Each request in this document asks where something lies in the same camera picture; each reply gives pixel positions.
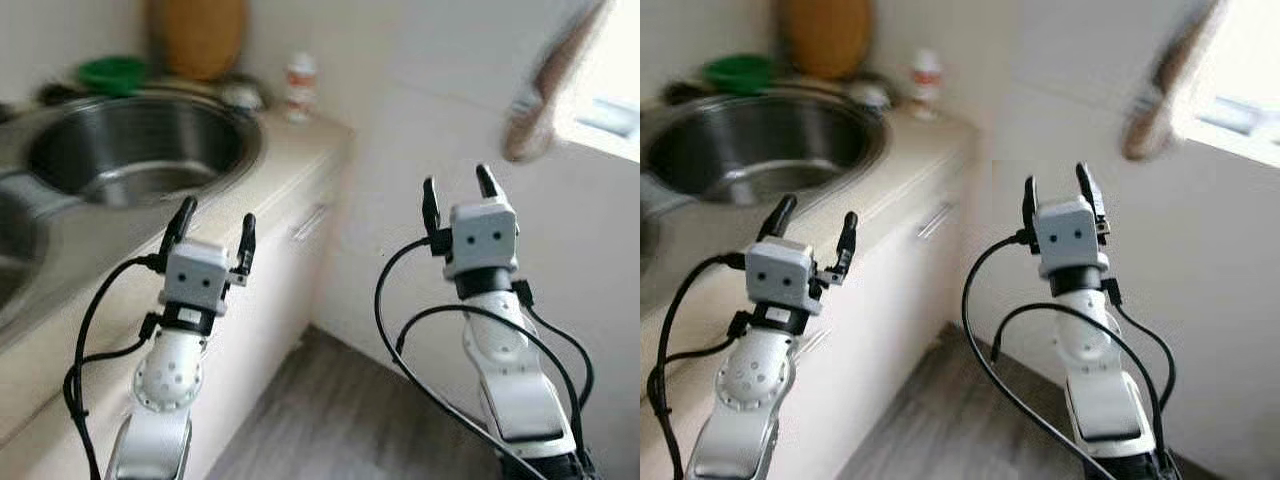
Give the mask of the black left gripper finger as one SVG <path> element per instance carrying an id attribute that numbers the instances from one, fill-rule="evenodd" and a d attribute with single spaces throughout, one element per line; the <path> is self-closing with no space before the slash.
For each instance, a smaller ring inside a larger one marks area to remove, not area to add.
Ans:
<path id="1" fill-rule="evenodd" d="M 186 234 L 189 229 L 189 223 L 198 206 L 198 198 L 195 195 L 187 195 L 175 215 L 168 223 L 166 229 L 163 234 L 160 251 L 163 259 L 168 259 L 170 252 L 184 241 Z"/>
<path id="2" fill-rule="evenodd" d="M 237 271 L 250 271 L 256 253 L 256 216 L 247 212 L 242 220 L 239 244 L 237 248 Z"/>
<path id="3" fill-rule="evenodd" d="M 849 273 L 851 268 L 852 257 L 856 252 L 858 223 L 859 216 L 856 212 L 847 211 L 845 214 L 840 237 L 835 247 L 837 253 L 835 273 Z"/>
<path id="4" fill-rule="evenodd" d="M 768 237 L 785 238 L 797 202 L 799 200 L 795 193 L 783 195 L 771 214 L 762 223 L 760 230 L 756 234 L 756 241 L 763 242 L 763 239 Z"/>

